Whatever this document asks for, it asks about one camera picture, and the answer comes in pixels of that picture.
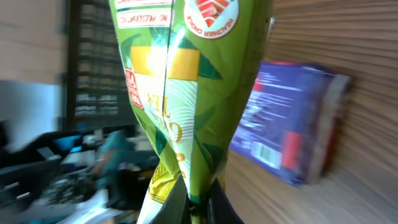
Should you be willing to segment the purple sanitary pad pack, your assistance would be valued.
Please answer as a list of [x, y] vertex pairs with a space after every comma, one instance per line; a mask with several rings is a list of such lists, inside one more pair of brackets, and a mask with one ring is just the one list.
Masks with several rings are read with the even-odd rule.
[[291, 186], [321, 177], [352, 79], [316, 63], [263, 62], [231, 150]]

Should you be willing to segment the green drink carton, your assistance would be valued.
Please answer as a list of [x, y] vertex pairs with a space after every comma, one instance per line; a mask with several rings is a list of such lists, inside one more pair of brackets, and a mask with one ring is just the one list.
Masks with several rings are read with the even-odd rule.
[[150, 223], [183, 177], [190, 223], [206, 223], [215, 179], [255, 83], [266, 0], [110, 0], [133, 112], [159, 157], [138, 218]]

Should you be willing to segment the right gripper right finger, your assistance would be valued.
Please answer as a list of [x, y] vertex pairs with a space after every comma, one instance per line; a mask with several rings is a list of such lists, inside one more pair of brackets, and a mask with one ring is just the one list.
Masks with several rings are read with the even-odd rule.
[[218, 179], [211, 185], [206, 212], [207, 224], [244, 224], [235, 212]]

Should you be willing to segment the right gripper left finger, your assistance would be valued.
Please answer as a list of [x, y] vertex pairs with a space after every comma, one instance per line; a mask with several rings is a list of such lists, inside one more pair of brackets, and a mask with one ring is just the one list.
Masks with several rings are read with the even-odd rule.
[[187, 189], [181, 175], [150, 224], [190, 224]]

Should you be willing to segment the grey plastic shopping basket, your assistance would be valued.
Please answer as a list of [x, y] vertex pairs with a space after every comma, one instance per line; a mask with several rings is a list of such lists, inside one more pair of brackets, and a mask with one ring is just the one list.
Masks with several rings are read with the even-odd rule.
[[108, 1], [66, 2], [67, 59], [62, 129], [137, 124]]

